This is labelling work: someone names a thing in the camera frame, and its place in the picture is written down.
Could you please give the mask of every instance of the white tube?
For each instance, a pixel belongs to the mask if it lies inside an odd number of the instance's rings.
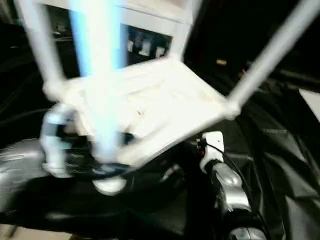
[[[61,100],[65,77],[52,40],[49,19],[36,0],[16,0],[15,3],[43,77],[43,90],[50,100]]]
[[[238,108],[250,98],[254,91],[273,71],[281,59],[294,46],[299,37],[317,17],[319,0],[302,0],[278,29],[260,53],[248,72],[229,95],[229,103]]]
[[[94,154],[100,162],[112,162],[120,141],[117,123],[120,91],[115,72],[123,56],[118,8],[114,0],[72,0],[71,3],[83,13],[71,17],[71,22],[73,31],[81,35],[81,39],[77,39],[75,34],[75,41],[81,41],[76,43],[77,55],[82,55],[80,72],[84,77],[90,76],[84,81],[93,118]]]

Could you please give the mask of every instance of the white metal frame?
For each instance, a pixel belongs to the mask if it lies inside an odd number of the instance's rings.
[[[38,0],[17,0],[22,10],[21,15],[26,22],[25,27],[41,74],[45,85],[48,86],[47,94],[49,97],[54,96],[64,102],[67,101],[67,98],[62,96],[62,93],[68,95],[67,89],[73,88],[72,84],[77,85],[77,80],[68,84],[63,81],[61,67],[57,63],[55,49],[50,40],[47,19],[43,12],[36,7],[35,3],[37,2]],[[122,148],[117,154],[117,160],[120,163],[139,168],[167,149],[219,120],[234,118],[240,113],[243,104],[315,19],[319,10],[319,0],[302,0],[227,99],[188,69],[179,57],[172,55],[165,59],[153,60],[121,70],[119,74],[124,82],[136,83],[137,85],[140,80],[147,83],[149,79],[157,75],[163,76],[163,79],[177,80],[177,83],[179,79],[183,79],[184,85],[190,86],[190,89],[203,94],[210,101],[209,104],[189,101],[180,105],[177,110],[179,113],[172,115],[172,119],[168,120],[165,126],[155,128],[152,134],[147,134],[140,141]],[[181,31],[178,36],[189,32],[183,30],[181,25],[178,27],[178,31]]]

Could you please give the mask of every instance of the black plastic sheet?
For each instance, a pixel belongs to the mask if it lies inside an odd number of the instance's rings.
[[[2,84],[8,84],[0,96],[0,109],[7,104],[0,112],[1,147],[37,137],[44,113],[1,124],[2,120],[52,105],[43,95],[28,44],[19,42],[11,48],[6,43],[2,48],[7,58],[0,63]],[[69,54],[64,55],[66,62],[75,59],[70,46],[60,46]],[[68,73],[77,75],[74,64]],[[235,85],[228,76],[197,74],[224,94]],[[222,131],[225,152],[245,176],[272,239],[320,238],[320,125],[297,90],[275,81],[267,83],[235,120],[224,120],[208,130]],[[215,196],[198,168],[199,159],[190,151],[188,144],[181,144],[170,157],[182,168],[171,181],[118,197],[103,196],[91,182],[34,179],[12,203],[14,211],[0,213],[0,222],[91,237],[213,239]]]

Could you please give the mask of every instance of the floor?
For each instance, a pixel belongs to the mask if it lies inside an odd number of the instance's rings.
[[[68,240],[70,234],[65,232],[40,231],[19,227],[13,238],[8,238],[9,225],[0,225],[0,240]]]

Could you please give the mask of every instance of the black cable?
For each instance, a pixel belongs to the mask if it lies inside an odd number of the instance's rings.
[[[23,113],[11,116],[5,120],[0,120],[0,126],[9,124],[11,122],[14,122],[16,120],[19,120],[21,118],[27,117],[32,114],[42,113],[42,112],[46,112],[46,111],[48,111],[48,108],[41,108],[41,109],[35,109],[35,110],[31,110],[31,111],[25,111]]]
[[[250,187],[244,177],[244,175],[241,173],[241,170],[239,169],[239,167],[234,163],[234,161],[232,161],[230,159],[230,157],[228,157],[227,154],[225,154],[223,151],[221,151],[219,148],[209,144],[209,143],[206,143],[208,146],[214,148],[215,150],[217,150],[219,153],[221,153],[223,155],[223,157],[225,157],[228,162],[233,166],[233,168],[236,170],[236,172],[239,174],[240,178],[242,179],[242,183],[244,185],[244,188],[246,189],[246,192],[248,193],[248,198],[249,198],[249,202],[251,202],[251,204],[254,206],[254,201],[253,201],[253,197],[252,197],[252,194],[251,194],[251,191],[250,191]]]

